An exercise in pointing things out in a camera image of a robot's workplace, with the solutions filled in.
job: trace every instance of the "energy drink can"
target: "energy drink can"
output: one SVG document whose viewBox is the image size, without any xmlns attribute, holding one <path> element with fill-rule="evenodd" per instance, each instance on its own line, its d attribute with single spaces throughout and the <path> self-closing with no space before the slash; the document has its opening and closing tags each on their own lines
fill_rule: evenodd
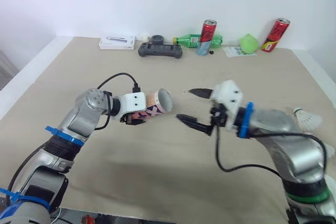
<svg viewBox="0 0 336 224">
<path fill-rule="evenodd" d="M 265 52 L 272 52 L 289 24 L 290 21 L 288 19 L 278 18 L 261 49 Z"/>
<path fill-rule="evenodd" d="M 198 55 L 207 55 L 211 46 L 211 40 L 215 34 L 217 22 L 211 19 L 207 19 L 203 23 L 201 36 L 199 38 L 198 48 L 196 53 Z"/>
</svg>

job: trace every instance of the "shuttlecock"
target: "shuttlecock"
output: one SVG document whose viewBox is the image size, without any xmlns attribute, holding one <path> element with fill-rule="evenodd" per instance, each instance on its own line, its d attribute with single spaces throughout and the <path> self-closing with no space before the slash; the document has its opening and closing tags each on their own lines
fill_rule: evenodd
<svg viewBox="0 0 336 224">
<path fill-rule="evenodd" d="M 322 117 L 320 115 L 309 113 L 302 108 L 295 108 L 293 111 L 302 131 L 312 131 L 322 123 Z"/>
</svg>

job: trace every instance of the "table surface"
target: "table surface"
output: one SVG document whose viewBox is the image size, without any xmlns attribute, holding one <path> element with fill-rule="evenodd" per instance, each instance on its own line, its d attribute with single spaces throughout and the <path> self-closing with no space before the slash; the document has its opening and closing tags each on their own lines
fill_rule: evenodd
<svg viewBox="0 0 336 224">
<path fill-rule="evenodd" d="M 75 159 L 62 207 L 144 219 L 188 223 L 287 223 L 281 181 L 257 169 L 230 174 L 219 170 L 214 135 L 187 128 L 175 115 L 209 122 L 209 100 L 188 93 L 233 79 L 244 101 L 292 114 L 300 106 L 323 116 L 314 133 L 336 147 L 332 103 L 287 49 L 257 56 L 227 58 L 221 49 L 197 56 L 183 48 L 181 59 L 140 57 L 137 50 L 99 50 L 98 39 L 74 38 L 0 121 L 0 187 L 7 187 L 22 160 L 50 138 L 75 98 L 118 72 L 132 74 L 142 91 L 167 89 L 173 111 L 138 126 L 111 121 L 97 131 Z M 113 94 L 131 92 L 132 82 L 118 77 L 104 86 Z M 266 149 L 222 129 L 222 162 L 227 167 L 258 163 L 274 167 Z M 336 160 L 328 174 L 336 178 Z"/>
</svg>

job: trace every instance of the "plastic bottle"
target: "plastic bottle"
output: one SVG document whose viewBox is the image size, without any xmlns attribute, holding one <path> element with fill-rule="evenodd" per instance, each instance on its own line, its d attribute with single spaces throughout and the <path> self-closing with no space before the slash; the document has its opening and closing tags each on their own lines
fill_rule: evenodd
<svg viewBox="0 0 336 224">
<path fill-rule="evenodd" d="M 173 43 L 180 44 L 189 48 L 197 48 L 199 40 L 200 40 L 200 34 L 187 34 L 183 37 L 174 37 Z M 210 48 L 219 48 L 221 47 L 222 42 L 223 42 L 222 35 L 215 34 L 211 41 Z"/>
</svg>

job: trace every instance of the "blue tape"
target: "blue tape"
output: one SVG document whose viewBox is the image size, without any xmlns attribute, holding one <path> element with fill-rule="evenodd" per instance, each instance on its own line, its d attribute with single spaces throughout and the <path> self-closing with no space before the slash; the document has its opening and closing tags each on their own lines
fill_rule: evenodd
<svg viewBox="0 0 336 224">
<path fill-rule="evenodd" d="M 53 128 L 53 127 L 47 126 L 45 129 L 47 131 L 49 131 L 52 135 L 60 136 L 60 137 L 64 138 L 65 140 L 68 140 L 68 141 L 70 141 L 70 142 L 72 142 L 74 144 L 77 144 L 79 146 L 83 146 L 84 145 L 83 141 L 79 140 L 78 138 L 74 138 L 74 137 L 70 136 L 69 134 L 64 133 L 63 131 L 60 131 L 57 128 Z"/>
<path fill-rule="evenodd" d="M 17 202 L 12 204 L 11 206 L 7 207 L 1 214 L 0 214 L 0 220 L 5 219 L 7 217 L 13 216 L 15 212 L 20 208 L 20 206 L 24 202 Z"/>
<path fill-rule="evenodd" d="M 19 192 L 14 193 L 14 192 L 8 191 L 4 188 L 0 188 L 0 193 L 11 196 L 11 201 L 13 203 L 15 203 L 18 200 L 32 201 L 32 202 L 35 202 L 35 203 L 38 203 L 38 204 L 44 206 L 45 208 L 47 208 L 48 211 L 50 210 L 49 203 L 47 201 L 45 201 L 44 199 L 40 199 L 40 198 L 37 198 L 37 197 L 34 197 L 34 196 L 24 196 L 24 195 L 21 195 Z"/>
<path fill-rule="evenodd" d="M 246 138 L 246 135 L 248 132 L 248 126 L 250 124 L 250 117 L 253 112 L 253 106 L 254 106 L 253 102 L 249 102 L 246 106 L 243 123 L 240 127 L 240 131 L 238 135 L 240 138 Z"/>
</svg>

